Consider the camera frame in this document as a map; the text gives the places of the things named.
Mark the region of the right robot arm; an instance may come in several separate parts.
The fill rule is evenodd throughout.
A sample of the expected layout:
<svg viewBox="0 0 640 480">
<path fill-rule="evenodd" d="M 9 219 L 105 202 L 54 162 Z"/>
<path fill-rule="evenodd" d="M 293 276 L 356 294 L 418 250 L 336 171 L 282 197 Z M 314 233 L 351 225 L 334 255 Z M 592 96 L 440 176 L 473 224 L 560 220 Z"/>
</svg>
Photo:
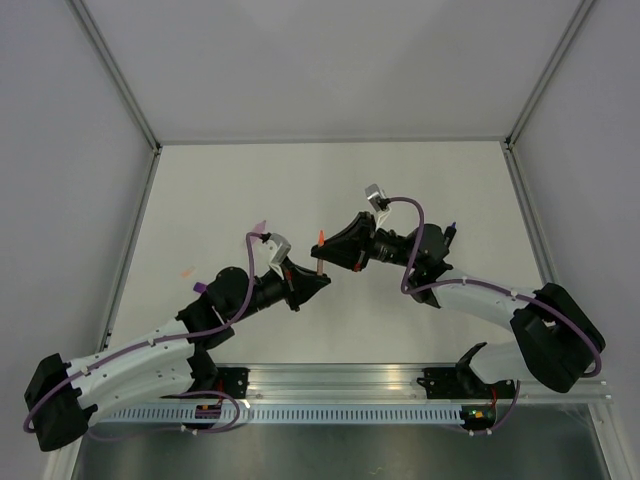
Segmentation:
<svg viewBox="0 0 640 480">
<path fill-rule="evenodd" d="M 342 231 L 312 247 L 312 257 L 358 272 L 370 261 L 407 267 L 417 303 L 471 315 L 513 336 L 499 345 L 481 341 L 456 363 L 455 382 L 476 397 L 491 384 L 535 379 L 557 393 L 595 376 L 606 342 L 569 292 L 555 283 L 518 290 L 465 275 L 446 262 L 455 226 L 425 224 L 403 236 L 360 212 Z"/>
</svg>

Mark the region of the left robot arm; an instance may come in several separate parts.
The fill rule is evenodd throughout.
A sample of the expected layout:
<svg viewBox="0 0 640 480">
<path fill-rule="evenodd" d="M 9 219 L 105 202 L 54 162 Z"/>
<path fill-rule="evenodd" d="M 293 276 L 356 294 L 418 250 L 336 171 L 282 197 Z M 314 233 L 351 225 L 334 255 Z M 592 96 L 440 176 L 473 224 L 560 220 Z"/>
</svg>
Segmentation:
<svg viewBox="0 0 640 480">
<path fill-rule="evenodd" d="M 277 303 L 297 312 L 330 278 L 286 260 L 281 272 L 255 276 L 221 270 L 175 318 L 119 347 L 65 361 L 42 359 L 26 388 L 23 428 L 43 452 L 61 449 L 111 414 L 164 397 L 226 401 L 226 383 L 210 353 L 233 324 Z"/>
</svg>

